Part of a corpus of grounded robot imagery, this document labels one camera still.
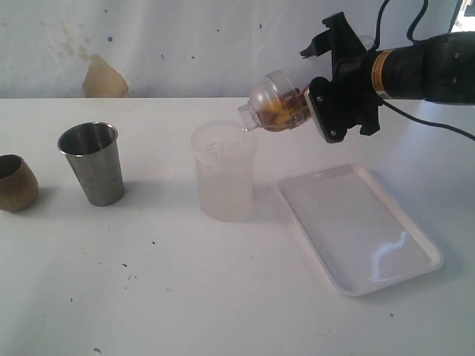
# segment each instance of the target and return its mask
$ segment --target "black cable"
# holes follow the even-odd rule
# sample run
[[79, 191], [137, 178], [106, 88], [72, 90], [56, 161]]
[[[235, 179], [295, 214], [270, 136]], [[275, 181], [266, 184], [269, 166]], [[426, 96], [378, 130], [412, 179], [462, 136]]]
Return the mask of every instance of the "black cable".
[[471, 133], [460, 130], [459, 128], [455, 128], [454, 126], [450, 126], [450, 125], [447, 125], [447, 124], [439, 124], [438, 122], [430, 122], [430, 121], [417, 119], [416, 117], [402, 111], [401, 109], [397, 108], [396, 106], [391, 105], [389, 102], [386, 102], [384, 100], [382, 100], [381, 102], [385, 107], [391, 109], [392, 111], [397, 112], [399, 115], [402, 115], [403, 117], [406, 117], [409, 120], [417, 122], [418, 124], [422, 124], [422, 125], [426, 125], [426, 126], [432, 126], [433, 128], [444, 128], [445, 130], [455, 132], [456, 134], [465, 136], [465, 137], [475, 141], [475, 135], [472, 135]]
[[381, 5], [378, 13], [378, 20], [376, 21], [376, 35], [374, 36], [374, 44], [371, 50], [377, 50], [381, 44], [381, 21], [383, 19], [384, 9], [391, 0], [384, 0], [383, 5]]
[[419, 11], [419, 14], [417, 17], [414, 19], [413, 23], [410, 24], [409, 30], [407, 30], [407, 39], [411, 41], [412, 43], [418, 42], [414, 39], [414, 30], [416, 29], [417, 25], [421, 21], [422, 17], [424, 17], [426, 11], [428, 10], [429, 7], [429, 0], [424, 0], [424, 4], [422, 5], [422, 9]]

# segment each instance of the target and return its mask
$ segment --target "stainless steel cup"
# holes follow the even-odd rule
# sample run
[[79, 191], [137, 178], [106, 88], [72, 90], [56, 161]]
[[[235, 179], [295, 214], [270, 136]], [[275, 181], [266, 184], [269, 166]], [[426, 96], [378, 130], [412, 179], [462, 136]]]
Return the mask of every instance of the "stainless steel cup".
[[92, 205], [106, 206], [124, 195], [117, 150], [117, 129], [103, 122], [88, 122], [64, 132], [58, 140], [82, 190]]

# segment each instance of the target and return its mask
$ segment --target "water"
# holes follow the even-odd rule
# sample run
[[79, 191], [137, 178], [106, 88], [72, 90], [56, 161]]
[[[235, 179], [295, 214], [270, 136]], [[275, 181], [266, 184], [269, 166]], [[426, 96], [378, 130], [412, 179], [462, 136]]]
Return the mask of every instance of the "water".
[[203, 212], [219, 221], [238, 221], [252, 208], [252, 178], [220, 173], [201, 179], [200, 204]]

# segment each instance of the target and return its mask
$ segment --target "orange label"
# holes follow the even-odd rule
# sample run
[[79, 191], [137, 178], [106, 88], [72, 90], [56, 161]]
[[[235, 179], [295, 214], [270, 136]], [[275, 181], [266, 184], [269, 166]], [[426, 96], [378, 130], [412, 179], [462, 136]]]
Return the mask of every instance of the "orange label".
[[371, 82], [373, 83], [374, 91], [385, 99], [390, 99], [384, 89], [383, 84], [383, 68], [387, 57], [393, 52], [393, 50], [385, 50], [381, 52], [373, 63], [373, 70], [371, 71]]

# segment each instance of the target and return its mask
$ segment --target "cup rim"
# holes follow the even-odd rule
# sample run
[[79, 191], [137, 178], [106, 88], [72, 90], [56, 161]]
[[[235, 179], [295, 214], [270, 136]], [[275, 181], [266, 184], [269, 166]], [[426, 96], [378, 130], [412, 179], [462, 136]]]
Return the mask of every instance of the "cup rim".
[[198, 127], [193, 135], [191, 136], [191, 148], [193, 149], [193, 153], [194, 153], [194, 157], [198, 160], [200, 160], [201, 162], [204, 162], [206, 164], [210, 164], [210, 165], [220, 165], [222, 164], [222, 162], [216, 159], [211, 159], [210, 157], [208, 156], [204, 156], [201, 154], [200, 150], [196, 149], [196, 137], [198, 134], [201, 133], [201, 131], [209, 128], [209, 127], [212, 127], [212, 126], [216, 126], [216, 125], [225, 125], [225, 126], [232, 126], [232, 127], [235, 127], [235, 128], [239, 128], [240, 130], [242, 130], [246, 136], [252, 141], [252, 146], [251, 148], [246, 151], [246, 152], [243, 152], [242, 154], [239, 154], [237, 156], [232, 156], [232, 157], [228, 157], [226, 159], [226, 161], [232, 161], [234, 159], [241, 159], [242, 157], [247, 157], [247, 156], [252, 156], [256, 153], [256, 151], [258, 150], [258, 139], [256, 138], [256, 136], [252, 133], [252, 132], [249, 132], [249, 131], [246, 131], [241, 125], [239, 125], [238, 123], [236, 122], [233, 122], [231, 120], [215, 120], [215, 121], [210, 121], [210, 122], [207, 122], [206, 124], [203, 124], [201, 125], [200, 127]]
[[0, 178], [0, 182], [3, 181], [3, 180], [6, 180], [6, 179], [9, 179], [11, 177], [13, 177], [15, 174], [17, 174], [18, 172], [20, 172], [20, 170], [23, 168], [24, 166], [24, 159], [23, 157], [19, 156], [18, 154], [4, 154], [4, 155], [1, 155], [0, 156], [0, 159], [2, 158], [5, 158], [5, 157], [14, 157], [16, 159], [19, 159], [20, 161], [20, 166], [14, 171], [12, 172], [11, 174], [7, 175], [6, 177], [3, 177], [3, 178]]
[[[68, 135], [72, 131], [77, 130], [78, 128], [81, 128], [82, 126], [89, 126], [89, 125], [104, 125], [104, 126], [107, 126], [108, 128], [110, 128], [114, 131], [114, 139], [111, 141], [111, 143], [109, 143], [107, 146], [105, 146], [102, 150], [95, 151], [95, 152], [90, 152], [89, 154], [70, 154], [69, 152], [63, 151], [61, 149], [61, 141], [65, 138], [66, 135]], [[108, 124], [107, 122], [99, 122], [99, 121], [83, 122], [82, 124], [75, 125], [72, 128], [69, 128], [65, 132], [63, 132], [61, 134], [61, 136], [58, 138], [57, 146], [58, 146], [59, 151], [62, 154], [64, 154], [65, 156], [85, 157], [85, 156], [90, 156], [91, 154], [96, 154], [97, 152], [103, 151], [106, 148], [110, 147], [114, 142], [117, 141], [118, 136], [119, 136], [119, 131], [117, 131], [117, 129], [113, 125]]]

